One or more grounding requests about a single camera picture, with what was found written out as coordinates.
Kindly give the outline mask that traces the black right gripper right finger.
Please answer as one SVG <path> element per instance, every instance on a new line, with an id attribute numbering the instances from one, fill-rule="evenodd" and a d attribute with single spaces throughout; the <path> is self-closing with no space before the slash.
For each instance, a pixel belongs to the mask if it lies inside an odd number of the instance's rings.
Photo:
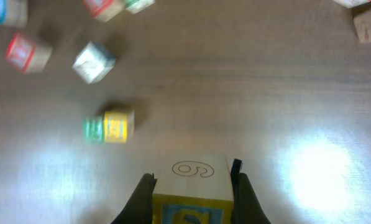
<path id="1" fill-rule="evenodd" d="M 231 182 L 234 195 L 232 224 L 271 224 L 264 214 L 247 174 L 241 172 L 242 161 L 234 159 Z"/>

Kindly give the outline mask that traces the green R block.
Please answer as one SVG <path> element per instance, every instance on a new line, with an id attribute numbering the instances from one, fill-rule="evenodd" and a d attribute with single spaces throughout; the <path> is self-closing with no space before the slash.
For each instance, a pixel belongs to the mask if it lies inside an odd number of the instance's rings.
<path id="1" fill-rule="evenodd" d="M 83 122 L 83 136 L 90 142 L 104 142 L 104 121 L 102 116 L 87 118 Z"/>

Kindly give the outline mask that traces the yellow S block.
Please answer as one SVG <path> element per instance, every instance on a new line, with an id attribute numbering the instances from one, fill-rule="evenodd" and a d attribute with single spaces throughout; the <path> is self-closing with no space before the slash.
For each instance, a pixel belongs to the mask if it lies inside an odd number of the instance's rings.
<path id="1" fill-rule="evenodd" d="M 134 110 L 107 111 L 103 124 L 104 142 L 126 143 L 134 133 Z"/>
<path id="2" fill-rule="evenodd" d="M 230 223 L 234 196 L 225 156 L 167 157 L 152 200 L 154 223 Z"/>

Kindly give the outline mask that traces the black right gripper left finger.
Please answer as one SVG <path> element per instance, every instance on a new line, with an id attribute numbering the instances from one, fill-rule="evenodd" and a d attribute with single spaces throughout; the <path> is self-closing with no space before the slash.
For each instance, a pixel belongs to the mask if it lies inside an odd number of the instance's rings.
<path id="1" fill-rule="evenodd" d="M 156 183 L 153 174 L 144 174 L 124 208 L 111 224 L 152 224 L 152 194 Z"/>

